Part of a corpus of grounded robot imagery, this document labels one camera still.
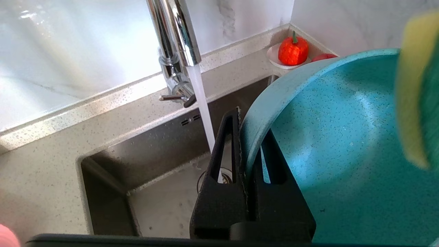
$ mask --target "backsplash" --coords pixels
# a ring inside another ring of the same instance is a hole
[[[187,0],[201,54],[288,23],[293,1]],[[160,72],[145,0],[3,0],[0,36],[0,132]]]
[[[439,0],[295,0],[291,24],[340,56],[400,47],[409,18]]]

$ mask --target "drain strainer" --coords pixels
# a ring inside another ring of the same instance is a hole
[[[231,184],[232,183],[232,171],[230,169],[221,167],[221,174],[223,176],[223,184]],[[197,181],[197,194],[200,193],[201,184],[203,184],[204,176],[206,175],[206,171],[204,171]]]

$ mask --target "kitchen sink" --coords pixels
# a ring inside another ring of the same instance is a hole
[[[215,135],[223,114],[236,106],[244,118],[271,75],[209,103]],[[209,146],[198,109],[81,161],[93,234],[189,238],[189,221]],[[231,145],[222,171],[228,182]]]

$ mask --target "teal basin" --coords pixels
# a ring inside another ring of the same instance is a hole
[[[271,128],[316,220],[315,243],[428,246],[439,237],[439,176],[405,160],[396,132],[397,56],[304,65],[268,87],[243,121],[247,170]]]

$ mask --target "white plate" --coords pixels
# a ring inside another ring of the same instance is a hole
[[[276,67],[279,67],[281,69],[294,69],[294,68],[300,67],[304,64],[307,64],[311,61],[310,58],[307,58],[306,61],[304,61],[303,63],[301,63],[299,65],[294,65],[294,66],[285,65],[281,61],[279,61],[279,58],[278,58],[280,46],[281,46],[281,44],[279,43],[279,44],[273,45],[272,47],[268,48],[268,50],[267,50],[268,59]]]

